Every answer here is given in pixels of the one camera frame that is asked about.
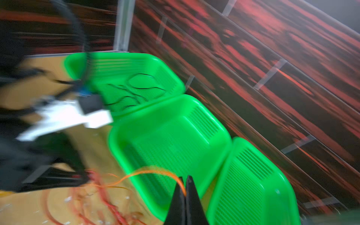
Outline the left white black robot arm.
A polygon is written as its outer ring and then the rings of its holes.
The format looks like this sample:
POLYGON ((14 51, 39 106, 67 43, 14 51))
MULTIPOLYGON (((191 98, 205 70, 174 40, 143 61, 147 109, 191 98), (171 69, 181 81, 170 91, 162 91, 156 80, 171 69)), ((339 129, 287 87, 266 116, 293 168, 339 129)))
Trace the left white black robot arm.
MULTIPOLYGON (((88 39, 79 20, 65 1, 52 1, 54 7, 71 22, 80 43, 84 46, 86 66, 80 79, 69 83, 69 88, 43 101, 43 106, 51 106, 56 100, 83 87, 90 75, 92 58, 88 39)), ((88 182, 87 172, 80 165, 72 165, 75 170, 65 172, 52 168, 52 164, 63 160, 55 155, 37 149, 32 141, 19 141, 15 132, 23 130, 27 123, 21 117, 35 113, 40 107, 33 106, 21 110, 1 109, 1 190, 7 192, 29 192, 50 188, 78 187, 88 182)))

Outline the middle green plastic basket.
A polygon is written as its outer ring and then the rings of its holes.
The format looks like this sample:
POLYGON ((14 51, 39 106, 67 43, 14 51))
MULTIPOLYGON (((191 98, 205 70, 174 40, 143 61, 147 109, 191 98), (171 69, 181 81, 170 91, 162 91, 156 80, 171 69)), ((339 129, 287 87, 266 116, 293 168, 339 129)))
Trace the middle green plastic basket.
POLYGON ((108 146, 126 174, 156 169, 184 179, 191 176, 203 197, 232 139, 198 99, 183 94, 116 121, 108 146))

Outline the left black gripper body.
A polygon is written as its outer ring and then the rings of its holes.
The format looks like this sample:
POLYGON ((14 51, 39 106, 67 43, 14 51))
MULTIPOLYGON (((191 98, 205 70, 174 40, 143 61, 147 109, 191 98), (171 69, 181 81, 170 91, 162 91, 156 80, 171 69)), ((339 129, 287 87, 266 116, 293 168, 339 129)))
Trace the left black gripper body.
POLYGON ((1 137, 1 190, 31 192, 79 187, 89 176, 78 151, 64 133, 22 142, 1 137))

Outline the left green plastic basket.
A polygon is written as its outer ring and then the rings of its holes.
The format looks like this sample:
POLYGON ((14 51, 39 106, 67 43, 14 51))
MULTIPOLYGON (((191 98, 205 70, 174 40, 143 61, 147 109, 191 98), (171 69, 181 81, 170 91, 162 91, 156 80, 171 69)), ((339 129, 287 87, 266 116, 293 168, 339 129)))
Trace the left green plastic basket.
POLYGON ((85 87, 101 96, 113 120, 185 93, 183 81, 158 57, 133 52, 93 52, 85 87))

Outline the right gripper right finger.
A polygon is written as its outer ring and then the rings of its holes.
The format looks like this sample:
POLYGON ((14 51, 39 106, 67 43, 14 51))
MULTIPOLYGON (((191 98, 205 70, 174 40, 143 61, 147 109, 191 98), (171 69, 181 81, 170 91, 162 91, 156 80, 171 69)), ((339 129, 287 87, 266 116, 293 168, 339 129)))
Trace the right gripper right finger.
POLYGON ((209 225, 192 176, 186 180, 186 225, 209 225))

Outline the green plastic basket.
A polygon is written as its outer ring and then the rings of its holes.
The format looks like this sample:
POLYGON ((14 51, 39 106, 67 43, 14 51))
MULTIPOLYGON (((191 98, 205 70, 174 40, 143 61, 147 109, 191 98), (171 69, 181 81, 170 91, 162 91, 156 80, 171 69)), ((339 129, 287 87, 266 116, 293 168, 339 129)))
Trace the green plastic basket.
POLYGON ((211 225, 299 225, 294 190, 247 140, 235 137, 206 213, 211 225))
POLYGON ((108 146, 126 174, 156 169, 184 179, 191 176, 203 197, 232 139, 198 99, 183 94, 116 121, 108 146))
POLYGON ((113 120, 185 93, 183 81, 158 57, 133 52, 93 52, 85 87, 101 96, 113 120))

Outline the right green plastic basket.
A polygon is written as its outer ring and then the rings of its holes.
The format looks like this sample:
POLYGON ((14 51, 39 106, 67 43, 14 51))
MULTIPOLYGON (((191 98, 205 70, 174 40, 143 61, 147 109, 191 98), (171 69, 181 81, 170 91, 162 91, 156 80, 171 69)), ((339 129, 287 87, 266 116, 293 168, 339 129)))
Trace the right green plastic basket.
POLYGON ((211 225, 299 225, 294 190, 247 140, 235 137, 206 213, 211 225))

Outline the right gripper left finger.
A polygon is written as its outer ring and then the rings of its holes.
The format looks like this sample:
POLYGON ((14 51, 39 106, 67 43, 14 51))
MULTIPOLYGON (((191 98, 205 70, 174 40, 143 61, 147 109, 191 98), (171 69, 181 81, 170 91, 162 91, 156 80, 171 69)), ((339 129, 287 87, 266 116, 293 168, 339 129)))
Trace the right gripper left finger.
POLYGON ((177 183, 164 225, 186 224, 186 197, 177 183))

